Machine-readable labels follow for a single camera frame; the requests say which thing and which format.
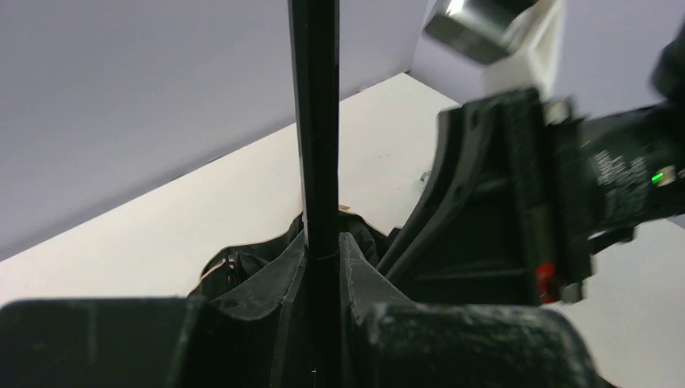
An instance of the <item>green led indicator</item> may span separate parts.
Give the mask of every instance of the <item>green led indicator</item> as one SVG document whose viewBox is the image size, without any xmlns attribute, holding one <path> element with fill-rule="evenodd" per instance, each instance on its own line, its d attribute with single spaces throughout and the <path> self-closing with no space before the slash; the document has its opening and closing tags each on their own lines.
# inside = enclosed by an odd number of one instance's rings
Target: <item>green led indicator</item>
<svg viewBox="0 0 685 388">
<path fill-rule="evenodd" d="M 658 183 L 662 179 L 663 179 L 663 172 L 660 172 L 660 173 L 658 173 L 652 177 L 652 183 Z"/>
</svg>

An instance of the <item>black bag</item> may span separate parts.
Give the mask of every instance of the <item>black bag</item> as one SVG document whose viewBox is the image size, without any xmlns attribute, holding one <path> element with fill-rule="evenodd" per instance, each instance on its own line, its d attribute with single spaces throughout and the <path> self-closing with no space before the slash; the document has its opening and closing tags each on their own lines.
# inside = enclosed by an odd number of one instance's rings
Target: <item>black bag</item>
<svg viewBox="0 0 685 388">
<path fill-rule="evenodd" d="M 385 236 L 362 217 L 342 210 L 338 215 L 338 225 L 341 232 L 354 236 L 364 258 L 374 267 L 399 232 L 399 229 L 394 229 L 389 236 Z M 288 231 L 279 237 L 266 242 L 222 249 L 204 266 L 200 283 L 188 296 L 202 296 L 212 300 L 236 288 L 279 257 L 303 229 L 300 214 L 290 224 Z"/>
</svg>

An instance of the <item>white table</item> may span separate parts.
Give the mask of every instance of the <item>white table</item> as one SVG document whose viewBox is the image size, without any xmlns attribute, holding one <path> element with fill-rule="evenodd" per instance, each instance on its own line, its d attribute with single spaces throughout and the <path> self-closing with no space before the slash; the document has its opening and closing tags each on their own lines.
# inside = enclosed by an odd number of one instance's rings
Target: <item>white table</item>
<svg viewBox="0 0 685 388">
<path fill-rule="evenodd" d="M 456 105 L 401 74 L 341 103 L 340 202 L 401 226 L 435 152 L 435 116 Z M 0 305 L 30 297 L 185 296 L 222 247 L 282 233 L 301 211 L 290 125 L 0 262 Z M 558 307 L 603 374 L 625 388 L 685 386 L 685 230 L 643 226 L 597 258 L 588 300 Z"/>
</svg>

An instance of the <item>black cloth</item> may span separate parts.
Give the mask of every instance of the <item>black cloth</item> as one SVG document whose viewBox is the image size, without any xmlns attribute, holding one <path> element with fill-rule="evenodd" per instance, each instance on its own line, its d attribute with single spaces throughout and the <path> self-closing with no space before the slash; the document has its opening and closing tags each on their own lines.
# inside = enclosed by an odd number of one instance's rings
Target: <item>black cloth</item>
<svg viewBox="0 0 685 388">
<path fill-rule="evenodd" d="M 362 217 L 343 211 L 339 213 L 338 225 L 341 232 L 354 236 L 364 257 L 374 267 L 399 231 L 395 229 L 385 236 Z M 236 288 L 279 257 L 303 229 L 300 215 L 293 220 L 287 232 L 272 240 L 222 249 L 204 266 L 200 283 L 188 296 L 215 299 Z"/>
</svg>

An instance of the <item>black vertical bar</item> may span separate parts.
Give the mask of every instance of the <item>black vertical bar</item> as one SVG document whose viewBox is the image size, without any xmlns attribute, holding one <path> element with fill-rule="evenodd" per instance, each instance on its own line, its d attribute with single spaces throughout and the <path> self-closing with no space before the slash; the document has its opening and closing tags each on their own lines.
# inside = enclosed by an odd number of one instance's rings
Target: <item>black vertical bar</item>
<svg viewBox="0 0 685 388">
<path fill-rule="evenodd" d="M 317 376 L 340 387 L 338 0 L 288 0 Z"/>
</svg>

